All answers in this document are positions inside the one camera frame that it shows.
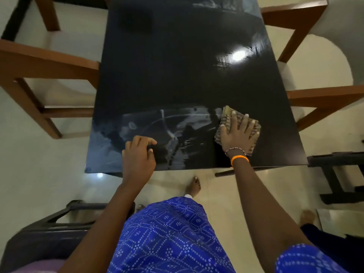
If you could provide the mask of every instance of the black floor border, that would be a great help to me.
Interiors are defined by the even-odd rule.
[[[53,0],[54,2],[87,6],[89,8],[107,9],[105,0]],[[25,14],[29,8],[31,0],[18,0],[13,13],[10,16],[9,21],[6,24],[1,39],[15,41],[16,35],[19,32],[21,23],[24,20]]]

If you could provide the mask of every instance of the bracelet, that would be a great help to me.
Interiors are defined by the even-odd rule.
[[[236,156],[234,156],[234,157],[232,157],[231,158],[231,166],[233,167],[233,162],[234,162],[234,160],[235,159],[237,159],[237,158],[244,158],[244,159],[246,159],[248,162],[249,162],[249,159],[246,157],[246,156],[243,156],[243,155],[236,155]]]
[[[228,150],[225,151],[225,155],[227,156],[228,151],[229,150],[233,150],[233,149],[239,149],[239,150],[241,150],[244,153],[244,155],[246,156],[245,151],[242,148],[240,148],[240,147],[230,147]]]

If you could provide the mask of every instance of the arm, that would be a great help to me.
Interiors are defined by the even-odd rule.
[[[226,127],[221,126],[224,151],[231,147],[248,151],[256,141],[257,135],[249,138],[255,123],[248,125],[248,119],[249,116],[245,115],[238,129],[236,114],[232,114],[229,134]],[[235,155],[244,155],[241,150],[230,150],[227,154],[230,159]],[[263,270],[273,273],[275,261],[287,248],[298,243],[312,244],[264,186],[246,159],[235,159],[233,166],[241,206],[257,257]]]
[[[122,184],[59,273],[107,271],[130,206],[155,169],[153,151],[147,152],[147,145],[156,143],[140,136],[135,136],[133,142],[126,142],[122,152]]]

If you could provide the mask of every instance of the dark pants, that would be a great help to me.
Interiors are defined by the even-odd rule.
[[[346,271],[364,272],[364,239],[352,236],[338,237],[320,231],[312,224],[303,225],[301,230],[310,242]]]

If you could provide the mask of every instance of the glossy table surface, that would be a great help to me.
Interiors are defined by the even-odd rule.
[[[225,105],[262,125],[253,166],[307,164],[256,0],[111,0],[85,172],[122,172],[135,135],[156,170],[229,167]]]

